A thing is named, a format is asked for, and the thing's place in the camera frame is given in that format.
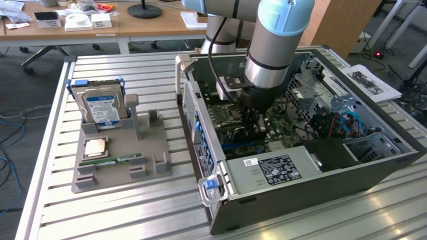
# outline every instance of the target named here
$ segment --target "red cable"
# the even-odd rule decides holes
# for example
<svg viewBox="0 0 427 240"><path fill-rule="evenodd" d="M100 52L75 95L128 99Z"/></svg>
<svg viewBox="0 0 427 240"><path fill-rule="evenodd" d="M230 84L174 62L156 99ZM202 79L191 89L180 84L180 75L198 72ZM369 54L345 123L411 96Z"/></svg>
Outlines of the red cable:
<svg viewBox="0 0 427 240"><path fill-rule="evenodd" d="M329 135L327 135L327 137L331 137L331 133L333 133L333 128L334 128L334 124L335 124L335 119L337 119L337 117L338 117L338 116L335 116L334 119L333 119L333 124L331 124L331 128L330 128L330 130L329 130Z"/></svg>

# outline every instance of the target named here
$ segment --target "white label sticker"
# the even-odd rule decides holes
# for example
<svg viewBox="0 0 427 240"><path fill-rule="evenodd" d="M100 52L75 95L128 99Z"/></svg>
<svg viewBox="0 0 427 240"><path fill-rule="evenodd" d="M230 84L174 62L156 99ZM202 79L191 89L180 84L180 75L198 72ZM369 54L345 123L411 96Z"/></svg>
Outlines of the white label sticker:
<svg viewBox="0 0 427 240"><path fill-rule="evenodd" d="M118 157L118 161L119 161L119 162L124 162L124 161L131 160L131 159L135 158L135 157L136 157L136 155L126 156L126 157Z"/></svg>
<svg viewBox="0 0 427 240"><path fill-rule="evenodd" d="M108 165L115 165L116 162L115 161L107 161L99 164L95 164L95 167L102 167L102 166L108 166Z"/></svg>
<svg viewBox="0 0 427 240"><path fill-rule="evenodd" d="M24 27L28 27L30 24L26 22L26 23L18 23L18 24L6 24L6 27L8 29L20 29L20 28L24 28Z"/></svg>
<svg viewBox="0 0 427 240"><path fill-rule="evenodd" d="M112 125L119 123L120 117L118 109L114 107L114 96L94 96L86 100L98 125L111 128Z"/></svg>
<svg viewBox="0 0 427 240"><path fill-rule="evenodd" d="M246 159L243 160L245 162L245 166L253 166L253 165L258 165L259 164L259 159L258 158L251 158L251 159Z"/></svg>
<svg viewBox="0 0 427 240"><path fill-rule="evenodd" d="M96 37L114 37L114 36L116 36L115 33L99 33L99 34L96 34Z"/></svg>

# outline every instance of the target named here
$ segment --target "hard drive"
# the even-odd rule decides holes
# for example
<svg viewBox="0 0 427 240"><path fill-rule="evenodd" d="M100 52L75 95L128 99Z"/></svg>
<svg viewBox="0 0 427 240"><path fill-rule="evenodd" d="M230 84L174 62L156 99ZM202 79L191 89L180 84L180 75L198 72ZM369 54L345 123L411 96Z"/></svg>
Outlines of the hard drive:
<svg viewBox="0 0 427 240"><path fill-rule="evenodd" d="M120 119L130 116L124 104L123 79L68 81L67 88L82 111L84 123L96 123L100 130L119 127Z"/></svg>

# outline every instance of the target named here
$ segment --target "desk clutter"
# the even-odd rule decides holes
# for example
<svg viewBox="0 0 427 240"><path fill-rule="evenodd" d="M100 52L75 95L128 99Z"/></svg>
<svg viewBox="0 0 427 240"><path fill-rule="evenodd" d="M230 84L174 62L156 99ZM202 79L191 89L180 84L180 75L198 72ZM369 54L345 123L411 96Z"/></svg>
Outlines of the desk clutter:
<svg viewBox="0 0 427 240"><path fill-rule="evenodd" d="M64 15L64 30L83 31L102 28L112 28L110 13L115 8L114 5L99 4L92 0L79 0L78 4L72 0L58 0L60 6L68 6L67 9L35 12L34 17L39 28L60 28L62 17ZM43 6L56 6L52 1L40 0ZM18 1L0 0L0 17L7 16L15 24L7 24L8 29L28 27L34 19L23 12L24 3Z"/></svg>

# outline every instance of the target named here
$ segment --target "white table leg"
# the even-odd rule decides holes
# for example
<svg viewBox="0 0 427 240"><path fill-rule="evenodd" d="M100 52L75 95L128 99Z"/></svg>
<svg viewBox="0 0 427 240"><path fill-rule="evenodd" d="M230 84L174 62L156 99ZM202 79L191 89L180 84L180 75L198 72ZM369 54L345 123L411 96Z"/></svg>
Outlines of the white table leg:
<svg viewBox="0 0 427 240"><path fill-rule="evenodd" d="M386 48L387 49L391 49L398 41L398 39L401 38L403 32L406 31L409 25L411 24L414 18L415 18L415 15L418 14L418 12L421 11L421 9L423 9L425 7L422 6L417 6L414 11L410 13L410 15L407 16L402 26L399 27L399 30L395 32L393 38L390 39L389 43L387 43L387 46Z"/></svg>
<svg viewBox="0 0 427 240"><path fill-rule="evenodd" d="M417 66L419 65L421 61L425 59L425 57L427 57L427 45L421 50L421 53L417 55L417 57L414 58L414 60L409 64L409 67L411 69L417 68Z"/></svg>
<svg viewBox="0 0 427 240"><path fill-rule="evenodd" d="M128 37L118 37L118 44L120 49L120 54L130 54L130 38Z"/></svg>
<svg viewBox="0 0 427 240"><path fill-rule="evenodd" d="M390 22L393 21L395 15L397 15L397 13L398 13L402 5L403 5L403 3L405 3L405 0L398 0L398 2L395 3L395 5L394 5L394 7L393 7L393 9L391 9L385 21L382 21L382 24L381 24L381 26L379 26L379 28L378 28L371 40L369 41L370 48L373 48L374 44L377 43L378 39L381 38L381 36L382 36L382 34L383 34Z"/></svg>

